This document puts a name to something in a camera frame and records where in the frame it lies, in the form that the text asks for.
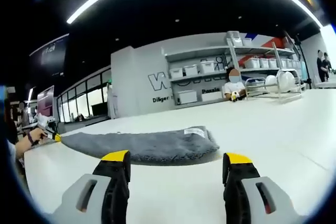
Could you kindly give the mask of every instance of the stuffed toy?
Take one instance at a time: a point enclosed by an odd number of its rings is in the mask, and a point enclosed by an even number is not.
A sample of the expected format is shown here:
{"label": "stuffed toy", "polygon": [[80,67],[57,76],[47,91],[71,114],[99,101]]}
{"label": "stuffed toy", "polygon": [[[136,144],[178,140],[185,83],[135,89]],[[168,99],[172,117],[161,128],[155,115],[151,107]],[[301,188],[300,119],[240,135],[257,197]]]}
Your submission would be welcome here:
{"label": "stuffed toy", "polygon": [[239,97],[240,97],[239,92],[237,92],[237,91],[233,91],[233,92],[231,93],[231,98],[230,98],[230,100],[233,101],[233,102],[235,102],[235,101],[238,101]]}

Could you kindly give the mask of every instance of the black ceiling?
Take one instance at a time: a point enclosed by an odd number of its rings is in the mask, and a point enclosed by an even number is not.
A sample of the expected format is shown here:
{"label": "black ceiling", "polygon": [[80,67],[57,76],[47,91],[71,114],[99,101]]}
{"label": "black ceiling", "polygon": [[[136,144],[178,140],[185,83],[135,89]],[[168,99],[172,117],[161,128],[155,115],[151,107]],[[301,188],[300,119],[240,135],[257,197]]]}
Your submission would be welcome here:
{"label": "black ceiling", "polygon": [[[67,25],[67,18],[86,0],[7,1],[4,51],[12,70],[6,82],[28,82],[29,53],[70,33],[66,76],[57,85],[60,91],[108,65],[112,52],[129,45],[227,30],[282,36],[285,29],[292,35],[300,33],[301,39],[318,32],[314,24],[295,30],[307,15],[288,0],[100,0],[72,25]],[[306,0],[300,1],[309,6]]]}

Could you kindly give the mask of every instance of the hand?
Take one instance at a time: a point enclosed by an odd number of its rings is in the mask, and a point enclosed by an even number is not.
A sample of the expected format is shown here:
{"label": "hand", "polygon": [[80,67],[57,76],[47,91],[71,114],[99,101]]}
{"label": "hand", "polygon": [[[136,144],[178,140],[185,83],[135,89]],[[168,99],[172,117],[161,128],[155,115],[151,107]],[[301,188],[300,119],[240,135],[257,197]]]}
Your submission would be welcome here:
{"label": "hand", "polygon": [[47,137],[48,135],[40,128],[35,128],[32,131],[30,131],[31,139],[35,142],[40,139],[43,139],[44,137]]}

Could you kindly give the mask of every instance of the black wristwatch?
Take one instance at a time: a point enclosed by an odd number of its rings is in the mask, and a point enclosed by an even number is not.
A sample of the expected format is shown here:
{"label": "black wristwatch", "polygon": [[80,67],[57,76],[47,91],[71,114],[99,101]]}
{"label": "black wristwatch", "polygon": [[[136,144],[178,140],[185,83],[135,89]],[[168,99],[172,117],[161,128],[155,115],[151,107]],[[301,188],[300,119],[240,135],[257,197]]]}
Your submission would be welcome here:
{"label": "black wristwatch", "polygon": [[28,136],[29,141],[30,141],[31,144],[33,145],[33,144],[34,144],[34,141],[33,141],[33,139],[32,139],[32,136],[30,135],[30,132],[27,134],[27,136]]}

